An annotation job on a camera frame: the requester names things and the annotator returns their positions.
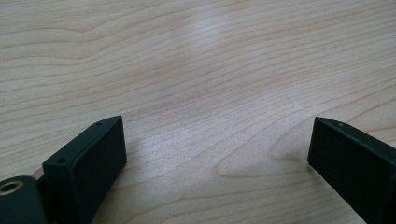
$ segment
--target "wooden surface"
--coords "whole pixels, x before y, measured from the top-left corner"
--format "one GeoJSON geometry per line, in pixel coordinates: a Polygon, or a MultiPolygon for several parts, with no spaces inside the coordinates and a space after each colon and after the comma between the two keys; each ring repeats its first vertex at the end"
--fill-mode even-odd
{"type": "Polygon", "coordinates": [[[94,223],[363,223],[315,116],[396,147],[396,2],[1,1],[0,178],[123,115],[94,223]]]}

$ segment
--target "wood grain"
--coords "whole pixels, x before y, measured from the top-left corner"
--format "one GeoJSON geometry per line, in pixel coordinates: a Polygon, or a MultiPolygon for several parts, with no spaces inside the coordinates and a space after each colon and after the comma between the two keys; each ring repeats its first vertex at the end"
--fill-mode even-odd
{"type": "Polygon", "coordinates": [[[0,178],[123,115],[94,223],[363,223],[315,116],[396,147],[396,2],[1,1],[0,178]]]}

